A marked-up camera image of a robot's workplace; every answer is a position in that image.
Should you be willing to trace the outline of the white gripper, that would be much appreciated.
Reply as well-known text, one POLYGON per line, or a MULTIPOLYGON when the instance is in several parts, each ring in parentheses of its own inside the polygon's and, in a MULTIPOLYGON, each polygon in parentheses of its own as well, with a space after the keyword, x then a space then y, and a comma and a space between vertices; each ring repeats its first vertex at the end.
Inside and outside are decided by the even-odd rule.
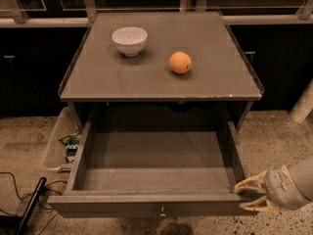
POLYGON ((234 192, 254 191, 267 198, 240 203, 249 212, 274 212, 277 207, 284 211, 295 211, 308 204, 308 173, 297 165, 282 165, 248 177, 234 186, 234 192))

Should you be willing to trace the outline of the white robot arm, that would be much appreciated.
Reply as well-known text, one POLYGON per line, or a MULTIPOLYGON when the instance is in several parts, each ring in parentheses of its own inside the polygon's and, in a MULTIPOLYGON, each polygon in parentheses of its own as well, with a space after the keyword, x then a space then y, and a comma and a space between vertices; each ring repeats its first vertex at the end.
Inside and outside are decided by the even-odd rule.
POLYGON ((237 194, 258 198, 241 203, 250 212, 295 211, 313 201, 313 80, 290 112, 254 112, 240 131, 253 175, 238 183, 237 194))

